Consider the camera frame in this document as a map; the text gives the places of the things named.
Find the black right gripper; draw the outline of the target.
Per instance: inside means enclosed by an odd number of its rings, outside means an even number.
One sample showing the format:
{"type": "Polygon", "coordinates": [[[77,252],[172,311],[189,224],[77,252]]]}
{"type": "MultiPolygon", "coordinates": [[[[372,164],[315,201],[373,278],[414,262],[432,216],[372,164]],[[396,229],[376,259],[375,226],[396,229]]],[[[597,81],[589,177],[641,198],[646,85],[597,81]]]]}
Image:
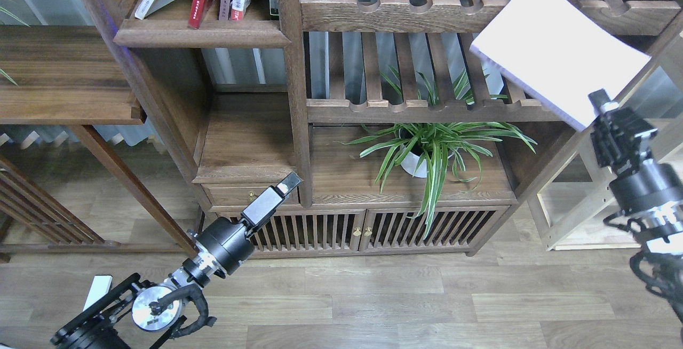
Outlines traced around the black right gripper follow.
{"type": "Polygon", "coordinates": [[[605,89],[593,91],[588,99],[597,117],[591,132],[596,160],[616,174],[608,186],[621,213],[680,204],[680,178],[670,164],[656,162],[649,145],[658,129],[630,108],[620,108],[605,89]]]}

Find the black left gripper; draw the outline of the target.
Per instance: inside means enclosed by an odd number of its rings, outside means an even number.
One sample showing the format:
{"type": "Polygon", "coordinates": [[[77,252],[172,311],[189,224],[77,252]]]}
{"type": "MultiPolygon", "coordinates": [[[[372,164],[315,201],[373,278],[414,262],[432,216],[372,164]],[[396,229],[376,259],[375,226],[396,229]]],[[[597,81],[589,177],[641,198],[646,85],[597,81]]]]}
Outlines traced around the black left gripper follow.
{"type": "Polygon", "coordinates": [[[300,176],[290,172],[277,186],[269,186],[244,208],[239,222],[218,218],[197,237],[197,243],[215,257],[227,275],[233,274],[254,252],[249,237],[263,228],[276,208],[301,182],[300,176]]]}

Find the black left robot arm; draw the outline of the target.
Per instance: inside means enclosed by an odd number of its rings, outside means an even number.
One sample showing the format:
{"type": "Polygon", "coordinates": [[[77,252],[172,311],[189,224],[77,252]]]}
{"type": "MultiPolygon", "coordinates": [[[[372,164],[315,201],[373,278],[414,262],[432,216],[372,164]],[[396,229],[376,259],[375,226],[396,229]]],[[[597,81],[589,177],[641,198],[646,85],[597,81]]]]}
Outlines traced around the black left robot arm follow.
{"type": "Polygon", "coordinates": [[[291,172],[244,208],[239,220],[217,218],[196,235],[196,257],[186,259],[161,283],[142,281],[139,274],[131,274],[59,329],[51,344],[58,348],[127,348],[114,328],[127,312],[139,329],[163,333],[153,348],[211,327],[216,318],[209,314],[203,288],[212,275],[225,278],[249,259],[255,249],[250,237],[266,225],[300,183],[300,177],[291,172]]]}

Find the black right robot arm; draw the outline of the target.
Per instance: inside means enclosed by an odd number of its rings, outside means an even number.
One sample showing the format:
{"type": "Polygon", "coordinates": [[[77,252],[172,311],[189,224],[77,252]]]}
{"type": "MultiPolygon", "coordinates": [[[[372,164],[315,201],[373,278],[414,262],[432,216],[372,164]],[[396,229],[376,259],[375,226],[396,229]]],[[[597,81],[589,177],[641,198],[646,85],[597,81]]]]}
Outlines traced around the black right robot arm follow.
{"type": "Polygon", "coordinates": [[[591,132],[596,161],[614,172],[608,185],[619,210],[603,223],[632,234],[641,250],[630,258],[634,275],[681,317],[681,180],[659,163],[649,145],[657,128],[603,90],[589,94],[597,117],[591,132]]]}

